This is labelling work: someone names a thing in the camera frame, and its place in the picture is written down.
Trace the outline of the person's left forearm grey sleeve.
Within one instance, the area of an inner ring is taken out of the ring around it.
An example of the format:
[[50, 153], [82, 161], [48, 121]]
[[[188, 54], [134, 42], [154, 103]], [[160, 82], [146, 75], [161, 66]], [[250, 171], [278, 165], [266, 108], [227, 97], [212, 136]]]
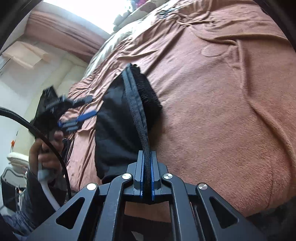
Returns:
[[22, 209], [12, 215], [3, 216], [3, 219], [18, 240], [26, 240], [37, 227], [55, 212], [45, 196], [37, 176], [28, 171]]

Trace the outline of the person's left hand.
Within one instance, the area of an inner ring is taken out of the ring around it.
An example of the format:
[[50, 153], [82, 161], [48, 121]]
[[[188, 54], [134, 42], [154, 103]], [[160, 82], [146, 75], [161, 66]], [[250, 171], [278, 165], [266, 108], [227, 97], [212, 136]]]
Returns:
[[[55, 131], [54, 137], [50, 141], [59, 154], [62, 153], [64, 147], [63, 137], [61, 131]], [[40, 138], [37, 138], [29, 151], [29, 168], [35, 176], [38, 173], [39, 163], [46, 169], [54, 170], [56, 176], [62, 172], [61, 164], [56, 155]]]

